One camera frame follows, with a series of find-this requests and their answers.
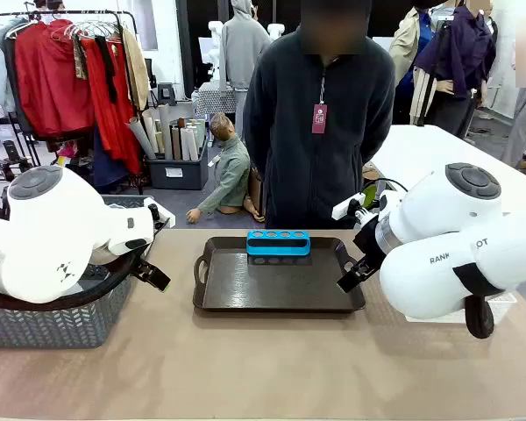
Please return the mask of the mannequin in navy shirt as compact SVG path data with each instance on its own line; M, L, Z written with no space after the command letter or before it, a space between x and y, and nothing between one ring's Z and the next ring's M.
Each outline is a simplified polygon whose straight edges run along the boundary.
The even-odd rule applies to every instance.
M455 4L451 16L437 18L436 34L416 56L410 122L434 125L463 139L487 95L496 45L483 12L491 1Z

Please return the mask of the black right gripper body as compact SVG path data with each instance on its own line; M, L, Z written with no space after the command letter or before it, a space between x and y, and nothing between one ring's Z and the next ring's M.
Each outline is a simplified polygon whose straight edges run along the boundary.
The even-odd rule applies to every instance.
M378 245L375 234L378 223L378 217L373 216L360 227L353 240L357 248L364 254L367 263L382 263L384 260L384 252Z

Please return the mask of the mannequin torso green shirt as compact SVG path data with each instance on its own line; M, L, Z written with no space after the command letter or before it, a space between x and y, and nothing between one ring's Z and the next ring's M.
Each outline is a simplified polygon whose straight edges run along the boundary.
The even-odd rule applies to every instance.
M222 146L212 161L215 164L215 188L197 207L187 211L187 222L196 224L201 215L214 211L224 215L246 211L256 222L263 223L265 217L256 210L248 194L250 156L236 134L234 124L225 114L217 113L210 120L210 132Z

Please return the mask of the red dress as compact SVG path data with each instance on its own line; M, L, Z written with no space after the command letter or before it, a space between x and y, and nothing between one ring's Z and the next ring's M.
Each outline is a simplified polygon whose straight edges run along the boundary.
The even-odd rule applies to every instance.
M129 98L124 52L120 43L106 41L116 71L114 83L117 89L117 102L115 104L109 99L104 65L95 38L81 40L96 123L103 149L113 160L123 162L126 169L136 175L140 170L140 146L127 126L130 118L135 117L135 113Z

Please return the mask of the person in black fleece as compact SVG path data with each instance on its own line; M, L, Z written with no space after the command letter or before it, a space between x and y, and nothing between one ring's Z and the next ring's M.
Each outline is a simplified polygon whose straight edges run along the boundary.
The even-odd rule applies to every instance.
M263 177L269 229L350 229L332 208L359 193L393 118L395 65L367 35L373 0L301 0L297 29L259 57L243 136ZM314 106L327 105L324 134Z

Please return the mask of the grey storage bin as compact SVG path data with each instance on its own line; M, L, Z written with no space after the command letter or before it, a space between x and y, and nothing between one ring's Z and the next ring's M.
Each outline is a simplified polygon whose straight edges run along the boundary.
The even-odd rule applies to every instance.
M147 160L154 189L201 190L209 177L208 147L198 161Z

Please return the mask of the mannequin in beige coat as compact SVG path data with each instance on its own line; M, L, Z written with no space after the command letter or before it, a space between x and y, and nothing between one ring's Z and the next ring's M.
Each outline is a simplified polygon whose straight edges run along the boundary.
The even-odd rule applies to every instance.
M433 31L430 14L413 6L400 22L388 53L395 67L393 124L409 123L414 93L413 70L416 56L428 45Z

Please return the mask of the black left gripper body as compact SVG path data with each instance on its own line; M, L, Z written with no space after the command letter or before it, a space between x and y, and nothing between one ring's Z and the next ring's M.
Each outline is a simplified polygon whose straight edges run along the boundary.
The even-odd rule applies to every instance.
M131 256L131 265L129 273L131 275L151 275L154 272L154 266L146 261L140 254Z

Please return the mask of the mannequin in grey hoodie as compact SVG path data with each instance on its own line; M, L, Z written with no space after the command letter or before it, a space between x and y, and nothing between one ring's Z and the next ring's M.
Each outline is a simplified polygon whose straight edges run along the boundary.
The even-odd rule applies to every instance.
M221 31L221 92L225 92L228 86L247 91L259 56L271 44L263 25L252 16L251 0L231 0L231 6L233 17Z

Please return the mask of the black floor stand equipment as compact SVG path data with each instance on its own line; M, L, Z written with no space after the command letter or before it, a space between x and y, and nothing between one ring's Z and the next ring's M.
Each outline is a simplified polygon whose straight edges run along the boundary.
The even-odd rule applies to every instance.
M32 168L32 164L26 157L19 155L12 140L5 140L2 145L7 157L0 159L0 172L6 181L11 182L16 177L12 172L11 166L18 166L20 173L24 173Z

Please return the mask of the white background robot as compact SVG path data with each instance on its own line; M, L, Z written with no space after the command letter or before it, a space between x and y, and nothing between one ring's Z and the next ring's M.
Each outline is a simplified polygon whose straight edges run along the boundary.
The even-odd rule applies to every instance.
M211 33L212 48L209 51L210 62L212 65L211 81L218 82L220 89L228 89L227 82L221 78L220 57L222 52L222 34L224 23L221 21L210 21L208 28Z

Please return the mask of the grey woven plastic basket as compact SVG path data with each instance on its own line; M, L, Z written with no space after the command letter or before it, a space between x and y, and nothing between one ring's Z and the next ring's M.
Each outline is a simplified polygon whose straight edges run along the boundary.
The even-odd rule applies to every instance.
M144 258L149 246L109 264L88 265L79 282L50 303L28 303L0 293L0 347L69 349L102 345L130 293L131 256L140 254Z

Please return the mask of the beige garment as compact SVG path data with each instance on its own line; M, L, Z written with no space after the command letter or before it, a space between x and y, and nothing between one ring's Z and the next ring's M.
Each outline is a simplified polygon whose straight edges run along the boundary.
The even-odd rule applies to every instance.
M133 100L139 111L143 111L147 106L150 91L146 61L135 36L125 27L123 44L130 77L129 98Z

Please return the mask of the black scarf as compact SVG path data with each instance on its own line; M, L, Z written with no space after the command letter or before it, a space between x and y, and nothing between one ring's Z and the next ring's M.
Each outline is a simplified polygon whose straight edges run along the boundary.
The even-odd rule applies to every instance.
M106 38L103 36L95 36L95 42L99 48L99 53L104 65L104 73L106 77L106 84L110 101L115 104L117 102L117 89L114 83L116 75L115 66L110 56L110 50Z

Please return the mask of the patterned grey cloth box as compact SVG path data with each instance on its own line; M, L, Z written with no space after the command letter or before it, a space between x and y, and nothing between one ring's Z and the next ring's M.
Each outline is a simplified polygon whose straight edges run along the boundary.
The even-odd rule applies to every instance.
M192 103L197 118L206 118L222 112L234 114L236 112L236 100L234 91L226 86L224 92L220 90L220 82L205 82L192 94Z

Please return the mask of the maroon name tag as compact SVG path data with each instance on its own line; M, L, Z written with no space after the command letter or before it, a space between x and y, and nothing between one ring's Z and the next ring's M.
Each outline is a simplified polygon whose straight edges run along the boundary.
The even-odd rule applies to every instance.
M326 127L328 107L324 103L319 103L314 106L314 114L312 121L312 133L324 134Z

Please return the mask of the blue test tube rack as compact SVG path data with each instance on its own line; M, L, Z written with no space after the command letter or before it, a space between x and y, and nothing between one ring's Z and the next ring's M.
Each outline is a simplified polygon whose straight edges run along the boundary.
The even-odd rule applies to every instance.
M310 246L310 236L302 231L255 230L246 237L251 256L303 257L309 255Z

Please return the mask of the grey paper roll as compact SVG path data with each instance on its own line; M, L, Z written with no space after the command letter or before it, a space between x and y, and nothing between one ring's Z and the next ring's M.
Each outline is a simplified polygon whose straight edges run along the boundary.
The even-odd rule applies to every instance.
M130 128L132 133L135 135L135 138L139 142L142 150L144 151L146 157L149 160L155 160L156 154L153 150L152 144L150 142L150 139L146 135L146 131L140 122L140 120L137 117L132 117L129 120L129 123L127 126Z

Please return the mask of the red jacket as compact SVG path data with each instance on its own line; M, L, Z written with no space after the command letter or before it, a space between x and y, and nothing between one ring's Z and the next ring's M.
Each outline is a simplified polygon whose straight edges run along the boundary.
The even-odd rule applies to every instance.
M66 19L38 22L19 33L14 56L21 108L33 132L56 137L92 128L89 83L76 76L74 43Z

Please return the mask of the dark brown plastic tray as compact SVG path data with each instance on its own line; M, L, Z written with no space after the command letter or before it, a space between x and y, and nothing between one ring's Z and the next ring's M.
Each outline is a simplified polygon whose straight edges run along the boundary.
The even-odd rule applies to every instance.
M314 237L301 257L252 257L246 239L212 237L194 265L193 305L206 311L353 313L366 306L360 287L339 286L356 261L341 239Z

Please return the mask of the black step stool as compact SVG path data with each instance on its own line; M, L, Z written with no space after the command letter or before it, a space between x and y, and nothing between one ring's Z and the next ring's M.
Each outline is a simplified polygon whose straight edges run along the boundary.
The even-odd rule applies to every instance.
M174 86L170 82L160 82L158 88L158 104L176 106Z

